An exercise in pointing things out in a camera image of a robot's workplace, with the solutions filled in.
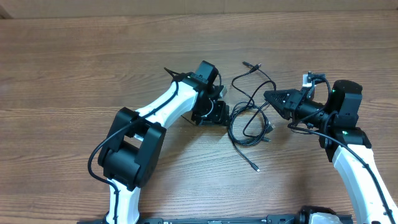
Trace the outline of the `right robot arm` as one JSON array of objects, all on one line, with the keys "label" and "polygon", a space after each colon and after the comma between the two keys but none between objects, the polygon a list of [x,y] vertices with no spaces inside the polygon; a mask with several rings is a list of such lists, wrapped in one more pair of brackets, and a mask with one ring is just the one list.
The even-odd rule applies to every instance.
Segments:
[{"label": "right robot arm", "polygon": [[[325,83],[326,103],[313,100]],[[349,80],[329,84],[322,75],[303,79],[301,90],[265,91],[264,98],[293,131],[318,136],[320,147],[346,187],[358,223],[397,223],[397,205],[376,167],[371,142],[357,126],[362,86]]]}]

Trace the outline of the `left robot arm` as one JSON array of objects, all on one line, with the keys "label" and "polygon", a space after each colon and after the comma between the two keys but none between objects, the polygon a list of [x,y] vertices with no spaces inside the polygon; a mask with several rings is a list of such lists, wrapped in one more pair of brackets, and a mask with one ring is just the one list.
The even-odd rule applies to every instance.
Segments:
[{"label": "left robot arm", "polygon": [[141,188],[148,183],[158,163],[167,129],[182,115],[191,112],[199,125],[228,126],[229,107],[222,100],[226,90],[214,81],[218,69],[202,61],[195,72],[172,76],[169,89],[149,105],[120,109],[106,139],[94,150],[103,169],[99,181],[109,185],[110,204],[100,223],[137,223]]}]

